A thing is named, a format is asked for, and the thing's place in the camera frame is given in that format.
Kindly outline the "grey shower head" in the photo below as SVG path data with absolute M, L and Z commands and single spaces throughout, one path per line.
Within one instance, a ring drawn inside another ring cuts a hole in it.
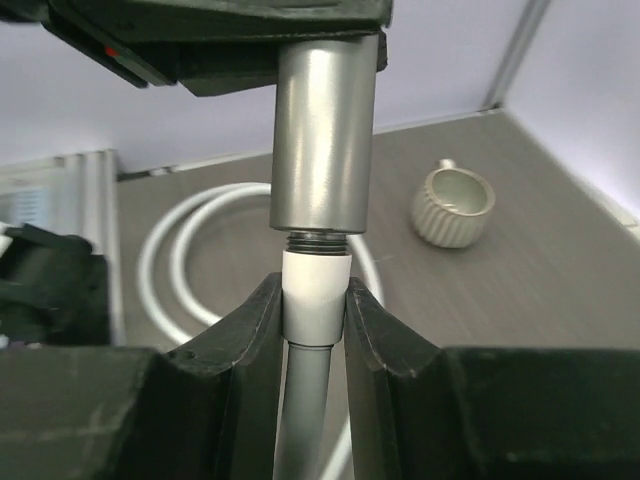
M 293 253 L 343 256 L 365 232 L 379 38 L 279 52 L 270 226 Z

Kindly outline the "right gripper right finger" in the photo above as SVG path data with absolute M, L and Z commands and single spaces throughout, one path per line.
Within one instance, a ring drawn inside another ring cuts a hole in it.
M 359 479 L 635 479 L 635 350 L 440 348 L 352 279 L 344 331 Z

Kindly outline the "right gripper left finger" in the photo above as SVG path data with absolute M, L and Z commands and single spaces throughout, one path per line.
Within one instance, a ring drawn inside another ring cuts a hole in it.
M 269 479 L 281 277 L 189 342 L 1 355 L 5 479 Z

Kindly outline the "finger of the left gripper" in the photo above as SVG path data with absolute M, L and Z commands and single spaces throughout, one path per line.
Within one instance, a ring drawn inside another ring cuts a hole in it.
M 271 85 L 281 46 L 378 34 L 390 1 L 49 1 L 43 27 L 144 89 L 197 97 Z

